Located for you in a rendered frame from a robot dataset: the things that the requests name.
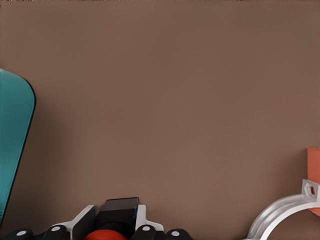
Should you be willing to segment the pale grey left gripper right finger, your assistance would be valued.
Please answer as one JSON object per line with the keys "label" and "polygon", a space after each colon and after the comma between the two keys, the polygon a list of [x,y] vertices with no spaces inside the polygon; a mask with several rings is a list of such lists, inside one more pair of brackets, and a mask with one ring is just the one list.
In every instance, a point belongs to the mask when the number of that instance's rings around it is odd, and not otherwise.
{"label": "pale grey left gripper right finger", "polygon": [[165,240],[163,225],[147,220],[147,207],[144,204],[138,205],[134,230],[130,240]]}

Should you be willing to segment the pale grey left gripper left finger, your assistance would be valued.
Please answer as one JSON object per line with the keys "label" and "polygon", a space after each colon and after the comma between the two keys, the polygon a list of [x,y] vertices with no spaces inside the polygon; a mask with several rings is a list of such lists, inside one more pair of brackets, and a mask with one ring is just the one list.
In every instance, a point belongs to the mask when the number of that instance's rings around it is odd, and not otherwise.
{"label": "pale grey left gripper left finger", "polygon": [[74,219],[51,226],[41,240],[83,240],[95,228],[96,208],[88,205]]}

